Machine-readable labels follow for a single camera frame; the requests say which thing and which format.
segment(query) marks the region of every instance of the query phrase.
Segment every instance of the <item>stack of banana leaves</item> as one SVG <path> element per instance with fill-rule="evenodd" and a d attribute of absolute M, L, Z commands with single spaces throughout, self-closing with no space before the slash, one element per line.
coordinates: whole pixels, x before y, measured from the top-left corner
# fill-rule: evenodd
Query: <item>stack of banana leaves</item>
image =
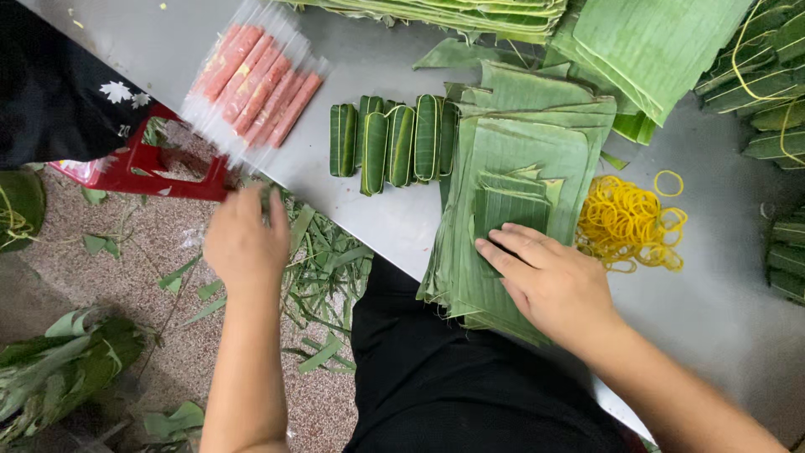
<path fill-rule="evenodd" d="M 544 64 L 617 99 L 613 129 L 648 144 L 727 43 L 752 0 L 568 0 Z"/>
<path fill-rule="evenodd" d="M 504 222 L 565 245 L 617 105 L 566 79 L 570 64 L 536 72 L 485 61 L 479 86 L 445 84 L 460 110 L 452 183 L 417 298 L 441 304 L 469 328 L 548 342 L 517 310 L 475 238 Z"/>
<path fill-rule="evenodd" d="M 450 175 L 457 143 L 458 109 L 444 97 L 423 94 L 416 106 L 362 96 L 330 109 L 330 174 L 351 177 L 361 168 L 361 193 L 383 192 Z"/>
<path fill-rule="evenodd" d="M 567 0 L 282 0 L 296 6 L 320 6 L 351 18 L 420 20 L 465 35 L 496 33 L 497 39 L 545 43 Z"/>
<path fill-rule="evenodd" d="M 766 269 L 774 291 L 805 305 L 805 206 L 774 224 Z"/>
<path fill-rule="evenodd" d="M 805 168 L 804 82 L 805 2 L 761 0 L 702 76 L 696 93 L 705 111 L 736 112 L 761 132 L 745 156 L 790 170 Z"/>

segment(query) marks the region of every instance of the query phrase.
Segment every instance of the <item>metal table surface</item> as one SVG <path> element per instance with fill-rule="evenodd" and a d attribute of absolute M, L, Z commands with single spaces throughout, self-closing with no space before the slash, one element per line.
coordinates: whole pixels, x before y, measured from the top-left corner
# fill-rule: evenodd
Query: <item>metal table surface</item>
<path fill-rule="evenodd" d="M 178 110 L 216 31 L 224 29 L 240 2 L 166 0 L 162 10 L 162 1 L 23 3 Z M 436 27 L 412 23 L 386 29 L 316 8 L 303 14 L 301 25 L 314 52 L 335 68 L 265 173 L 419 279 L 440 220 L 438 185 L 387 186 L 381 195 L 364 197 L 358 177 L 330 177 L 329 107 L 357 102 L 362 94 L 412 103 L 417 94 L 441 93 L 443 81 L 476 81 L 478 73 L 410 70 L 444 38 Z M 610 135 L 606 151 L 634 157 L 618 176 L 644 188 L 652 186 L 660 169 L 684 177 L 683 195 L 663 201 L 685 209 L 690 220 L 677 248 L 686 260 L 684 271 L 640 268 L 630 275 L 612 274 L 609 282 L 617 308 L 632 326 L 790 446 L 805 432 L 805 310 L 766 286 L 767 222 L 760 204 L 801 201 L 805 175 L 741 158 L 745 134 L 731 115 L 702 114 L 688 94 L 649 147 Z M 605 409 L 647 437 L 623 401 L 599 380 L 592 386 Z"/>

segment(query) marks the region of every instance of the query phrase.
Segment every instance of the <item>right hand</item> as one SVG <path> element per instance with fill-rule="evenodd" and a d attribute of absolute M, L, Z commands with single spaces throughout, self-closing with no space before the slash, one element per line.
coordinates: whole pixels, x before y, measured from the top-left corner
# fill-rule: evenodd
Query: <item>right hand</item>
<path fill-rule="evenodd" d="M 476 239 L 476 249 L 503 274 L 501 283 L 520 313 L 561 346 L 578 355 L 589 342 L 625 326 L 595 258 L 513 223 L 491 230 L 489 238 L 517 256 L 485 239 Z"/>

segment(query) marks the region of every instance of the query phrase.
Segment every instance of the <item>bundle of leaves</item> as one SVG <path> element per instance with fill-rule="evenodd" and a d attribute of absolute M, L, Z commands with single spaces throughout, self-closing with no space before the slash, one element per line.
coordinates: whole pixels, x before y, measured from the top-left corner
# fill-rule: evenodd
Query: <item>bundle of leaves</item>
<path fill-rule="evenodd" d="M 0 444 L 58 422 L 139 357 L 142 333 L 132 321 L 104 318 L 85 329 L 91 311 L 65 314 L 44 335 L 0 352 Z"/>

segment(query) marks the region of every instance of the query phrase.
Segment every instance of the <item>yellow rubber band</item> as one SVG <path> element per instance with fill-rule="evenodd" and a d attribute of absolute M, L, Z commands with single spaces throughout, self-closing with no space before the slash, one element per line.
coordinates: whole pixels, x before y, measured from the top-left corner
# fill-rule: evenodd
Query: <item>yellow rubber band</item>
<path fill-rule="evenodd" d="M 676 177 L 676 179 L 679 180 L 679 191 L 677 193 L 665 193 L 662 190 L 660 190 L 659 187 L 657 186 L 659 176 L 666 173 Z M 676 197 L 677 195 L 680 195 L 684 189 L 685 189 L 685 182 L 682 181 L 682 177 L 679 174 L 672 172 L 671 170 L 662 170 L 661 172 L 654 175 L 654 191 L 664 197 Z"/>

